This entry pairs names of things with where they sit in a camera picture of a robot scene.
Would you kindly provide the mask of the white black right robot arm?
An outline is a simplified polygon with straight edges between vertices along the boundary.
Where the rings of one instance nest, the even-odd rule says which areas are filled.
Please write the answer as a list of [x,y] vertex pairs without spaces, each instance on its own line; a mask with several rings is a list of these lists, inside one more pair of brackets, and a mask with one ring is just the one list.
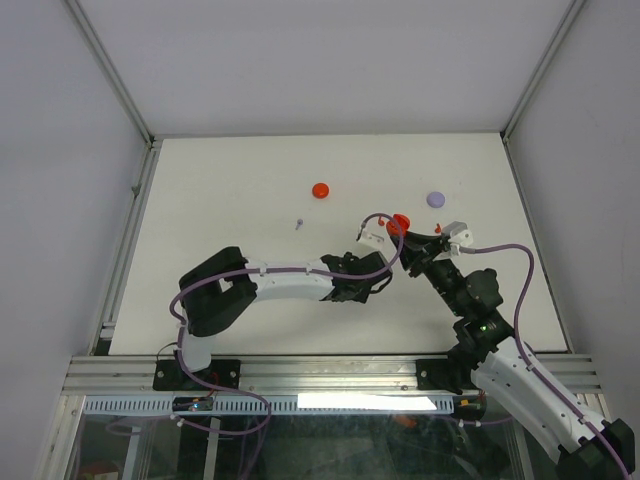
[[474,385],[495,398],[544,449],[560,479],[628,479],[636,469],[635,435],[621,419],[607,420],[573,395],[507,322],[498,274],[491,268],[463,275],[453,253],[474,254],[450,236],[410,231],[391,240],[404,271],[425,277],[456,317],[457,343],[434,383],[454,393]]

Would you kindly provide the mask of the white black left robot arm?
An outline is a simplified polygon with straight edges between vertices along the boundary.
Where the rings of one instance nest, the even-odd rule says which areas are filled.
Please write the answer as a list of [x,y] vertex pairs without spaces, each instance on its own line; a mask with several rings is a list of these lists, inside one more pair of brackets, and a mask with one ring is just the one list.
[[174,375],[188,388],[204,385],[214,338],[254,303],[303,299],[364,304],[392,278],[391,264],[378,251],[364,257],[326,254],[288,265],[251,260],[239,247],[226,247],[179,280],[179,293],[169,306],[180,322]]

